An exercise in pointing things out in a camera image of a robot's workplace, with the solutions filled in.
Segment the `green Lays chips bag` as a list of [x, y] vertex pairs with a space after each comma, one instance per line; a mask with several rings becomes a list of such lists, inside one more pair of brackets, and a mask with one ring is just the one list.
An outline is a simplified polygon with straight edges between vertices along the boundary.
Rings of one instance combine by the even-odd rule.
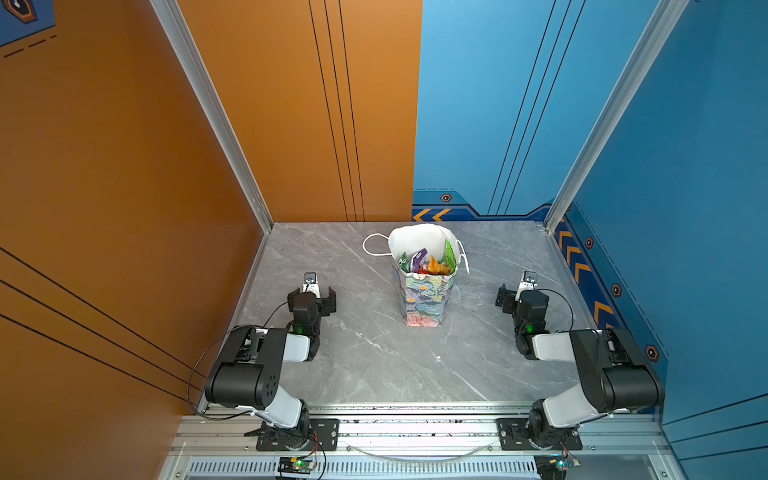
[[445, 241], [441, 264], [445, 267], [445, 271], [448, 275], [454, 273], [457, 268], [458, 261], [450, 240]]

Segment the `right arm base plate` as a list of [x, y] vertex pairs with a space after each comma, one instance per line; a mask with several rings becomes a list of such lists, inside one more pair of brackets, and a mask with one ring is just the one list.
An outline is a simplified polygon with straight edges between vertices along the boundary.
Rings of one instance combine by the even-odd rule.
[[499, 418], [496, 427], [503, 451], [583, 449], [575, 428], [554, 428], [546, 422], [534, 425], [530, 419], [522, 417]]

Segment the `floral white paper bag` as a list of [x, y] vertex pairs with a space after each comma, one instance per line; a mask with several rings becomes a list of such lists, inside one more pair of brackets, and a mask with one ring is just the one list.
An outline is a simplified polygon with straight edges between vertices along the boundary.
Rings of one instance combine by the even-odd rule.
[[[387, 241], [386, 251], [374, 252], [367, 248], [367, 243], [377, 236]], [[412, 257], [421, 249], [426, 249], [429, 253], [422, 266], [427, 267], [431, 256], [441, 263], [446, 240], [451, 241], [458, 261], [454, 273], [405, 273], [398, 267], [398, 260], [403, 253]], [[464, 245], [450, 229], [431, 223], [402, 226], [387, 235], [373, 233], [367, 236], [362, 241], [362, 248], [370, 256], [390, 259], [401, 310], [408, 326], [436, 328], [442, 324], [458, 272], [470, 269]]]

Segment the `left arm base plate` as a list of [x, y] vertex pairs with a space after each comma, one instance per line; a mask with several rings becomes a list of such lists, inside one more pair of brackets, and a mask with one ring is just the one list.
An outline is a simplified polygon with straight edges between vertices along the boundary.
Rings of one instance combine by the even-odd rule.
[[340, 421], [335, 418], [301, 420], [292, 429], [263, 427], [258, 435], [256, 450], [260, 452], [309, 452], [317, 447], [325, 452], [335, 451], [339, 439]]

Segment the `pink berries candy bag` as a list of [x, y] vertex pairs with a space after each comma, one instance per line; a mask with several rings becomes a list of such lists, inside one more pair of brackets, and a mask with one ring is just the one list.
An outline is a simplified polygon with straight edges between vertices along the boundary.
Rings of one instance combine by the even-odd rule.
[[429, 256], [429, 253], [426, 249], [421, 249], [417, 251], [410, 259], [410, 271], [412, 273], [418, 273], [421, 269], [424, 260]]

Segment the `small orange snack packet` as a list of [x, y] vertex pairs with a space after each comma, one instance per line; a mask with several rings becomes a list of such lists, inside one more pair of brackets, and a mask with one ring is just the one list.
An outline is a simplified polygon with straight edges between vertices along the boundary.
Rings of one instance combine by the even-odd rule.
[[427, 272], [431, 275], [450, 275], [452, 269], [437, 261], [433, 256], [430, 257], [430, 261], [427, 265]]

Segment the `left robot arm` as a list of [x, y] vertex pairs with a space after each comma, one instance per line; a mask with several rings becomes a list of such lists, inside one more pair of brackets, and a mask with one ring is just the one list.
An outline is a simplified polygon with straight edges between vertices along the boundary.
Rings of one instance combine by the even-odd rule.
[[212, 364], [204, 394], [210, 403], [239, 409], [262, 425], [247, 432], [260, 450], [315, 448], [319, 434], [312, 427], [309, 407], [281, 385], [286, 363], [312, 361], [321, 344], [322, 319], [336, 312], [336, 292], [321, 294], [317, 274], [304, 274], [302, 285], [287, 294], [293, 320], [285, 327], [240, 325], [224, 335]]

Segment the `green yellow Fox's candy bag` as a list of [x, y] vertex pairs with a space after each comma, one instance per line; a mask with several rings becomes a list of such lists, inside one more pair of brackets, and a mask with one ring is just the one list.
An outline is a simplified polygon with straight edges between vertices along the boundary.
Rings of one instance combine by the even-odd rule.
[[403, 253], [398, 260], [398, 267], [405, 273], [411, 271], [411, 257]]

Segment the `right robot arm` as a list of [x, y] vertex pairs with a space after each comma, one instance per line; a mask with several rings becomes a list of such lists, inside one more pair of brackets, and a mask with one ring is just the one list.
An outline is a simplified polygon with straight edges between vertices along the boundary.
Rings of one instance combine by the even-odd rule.
[[551, 332], [549, 290], [526, 271], [518, 287], [499, 287], [495, 304], [512, 316], [516, 347], [526, 359], [571, 363], [578, 384], [533, 403], [528, 416], [496, 421], [504, 450], [580, 448], [579, 427], [619, 411], [663, 404], [663, 383], [626, 329]]

